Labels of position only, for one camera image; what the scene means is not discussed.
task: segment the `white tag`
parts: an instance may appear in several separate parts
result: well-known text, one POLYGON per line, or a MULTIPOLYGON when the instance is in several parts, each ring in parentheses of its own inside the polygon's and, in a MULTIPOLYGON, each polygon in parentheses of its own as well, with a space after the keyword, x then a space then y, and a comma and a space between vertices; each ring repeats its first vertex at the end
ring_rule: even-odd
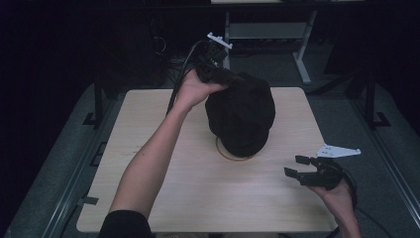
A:
POLYGON ((334 147, 325 144, 318 152, 318 157, 326 157, 326 158, 339 158, 339 157, 346 157, 346 156, 356 156, 360 155, 362 152, 359 149, 347 149, 341 147, 334 147))
POLYGON ((217 43, 219 43, 220 45, 222 45, 222 46, 224 46, 224 47, 226 47, 226 48, 228 48, 229 50, 231 50, 232 49, 232 44, 227 44, 227 43, 225 43, 224 41, 223 41, 223 38, 222 37, 215 37, 215 36, 213 36, 213 33, 209 33, 208 35, 207 35, 207 37, 208 38, 210 38, 211 40, 213 40, 213 41, 215 41, 215 42, 217 42, 217 43))

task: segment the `black sleeve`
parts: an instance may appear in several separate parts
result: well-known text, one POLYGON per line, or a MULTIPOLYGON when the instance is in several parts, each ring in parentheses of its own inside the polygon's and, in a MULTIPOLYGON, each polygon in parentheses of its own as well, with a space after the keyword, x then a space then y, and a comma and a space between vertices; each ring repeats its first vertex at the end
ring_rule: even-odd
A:
POLYGON ((148 219, 137 211, 117 210, 105 217, 98 238, 150 238, 148 219))

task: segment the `cable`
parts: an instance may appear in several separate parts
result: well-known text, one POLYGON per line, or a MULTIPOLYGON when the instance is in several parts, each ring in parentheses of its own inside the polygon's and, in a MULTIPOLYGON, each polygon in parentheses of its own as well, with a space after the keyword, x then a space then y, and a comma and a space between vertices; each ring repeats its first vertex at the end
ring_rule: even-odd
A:
POLYGON ((385 229, 385 227, 383 227, 381 224, 379 224, 379 222, 377 222, 371 215, 369 215, 366 211, 364 211, 363 209, 356 207, 356 210, 358 210, 359 212, 361 212, 363 215, 365 215, 367 218, 369 218, 374 224, 377 225, 377 227, 379 227, 379 229, 381 229, 389 238, 393 238, 393 236, 385 229))
POLYGON ((340 227, 337 226, 336 229, 334 229, 330 234, 328 234, 328 236, 326 236, 325 238, 333 238, 336 237, 336 235, 338 235, 340 232, 340 227))
POLYGON ((156 54, 161 55, 164 50, 166 50, 166 41, 162 37, 154 37, 155 40, 161 40, 163 43, 162 49, 159 52, 156 52, 156 54))
POLYGON ((292 238, 291 236, 289 236, 289 235, 287 235, 287 234, 284 234, 284 233, 278 233, 277 235, 278 235, 278 236, 282 236, 282 237, 284 237, 284 238, 292 238))
POLYGON ((179 88, 180 88, 180 86, 181 86, 181 84, 182 84, 182 79, 183 79, 183 78, 184 78, 184 76, 185 76, 185 74, 184 74, 184 73, 185 73, 186 67, 188 66, 188 62, 189 62, 189 60, 190 60, 190 58, 191 58, 192 54, 194 53, 195 48, 196 48, 197 46, 199 46, 200 44, 203 44, 203 43, 207 43, 207 41, 199 41, 199 42, 195 43, 195 44, 191 47, 191 49, 189 50, 188 56, 186 57, 186 59, 185 59, 185 61, 184 61, 184 64, 183 64, 183 66, 182 66, 182 69, 181 69, 181 71, 179 72, 178 78, 177 78, 177 80, 176 80, 176 82, 175 82, 175 86, 173 87, 173 92, 172 92, 172 94, 171 94, 171 96, 170 96, 169 105, 167 106, 166 115, 167 115, 167 113, 169 113, 169 111, 172 109, 173 103, 174 103, 175 98, 176 98, 176 94, 178 93, 178 90, 179 90, 179 88))

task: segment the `wooden board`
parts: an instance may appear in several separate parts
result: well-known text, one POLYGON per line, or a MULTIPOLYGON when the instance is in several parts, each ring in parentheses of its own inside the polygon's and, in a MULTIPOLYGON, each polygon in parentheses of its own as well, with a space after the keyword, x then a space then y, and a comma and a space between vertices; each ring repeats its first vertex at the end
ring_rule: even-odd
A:
MULTIPOLYGON (((276 116, 264 148, 245 162, 222 157, 204 102, 189 113, 150 217, 153 232, 305 232, 335 228, 322 200, 283 168, 324 145, 300 88, 272 88, 276 116)), ((164 117, 171 90, 130 91, 123 103, 77 228, 98 232, 130 159, 164 117)))

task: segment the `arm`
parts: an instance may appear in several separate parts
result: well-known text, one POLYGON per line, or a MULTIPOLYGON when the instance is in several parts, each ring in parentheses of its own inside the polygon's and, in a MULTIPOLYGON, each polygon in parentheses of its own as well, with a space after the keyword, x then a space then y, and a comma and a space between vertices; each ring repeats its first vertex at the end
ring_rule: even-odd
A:
POLYGON ((327 208, 333 213, 343 238, 362 237, 353 210, 351 190, 344 179, 342 179, 339 185, 332 190, 327 190, 324 187, 318 186, 311 186, 309 189, 317 193, 322 198, 327 208))
POLYGON ((172 109, 124 171, 110 212, 134 210, 149 218, 186 115, 210 93, 224 88, 202 83, 195 70, 185 76, 172 109))

